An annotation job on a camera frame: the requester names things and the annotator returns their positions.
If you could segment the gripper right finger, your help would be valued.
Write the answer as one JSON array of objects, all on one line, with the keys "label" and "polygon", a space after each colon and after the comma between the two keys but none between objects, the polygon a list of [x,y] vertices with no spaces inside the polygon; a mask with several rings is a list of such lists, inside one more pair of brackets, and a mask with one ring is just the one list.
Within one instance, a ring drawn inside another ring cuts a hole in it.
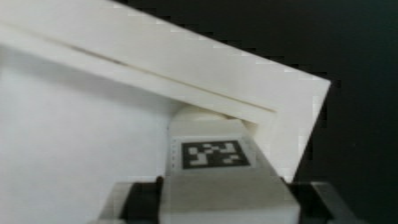
[{"label": "gripper right finger", "polygon": [[288,187],[301,204],[299,224],[368,224],[329,182],[294,182]]}]

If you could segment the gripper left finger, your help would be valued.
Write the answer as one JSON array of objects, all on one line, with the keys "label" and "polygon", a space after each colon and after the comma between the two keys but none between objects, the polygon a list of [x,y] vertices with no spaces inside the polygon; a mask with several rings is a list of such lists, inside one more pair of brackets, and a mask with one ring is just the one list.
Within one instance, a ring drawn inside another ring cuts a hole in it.
[{"label": "gripper left finger", "polygon": [[88,224],[160,224],[164,177],[114,185],[100,217]]}]

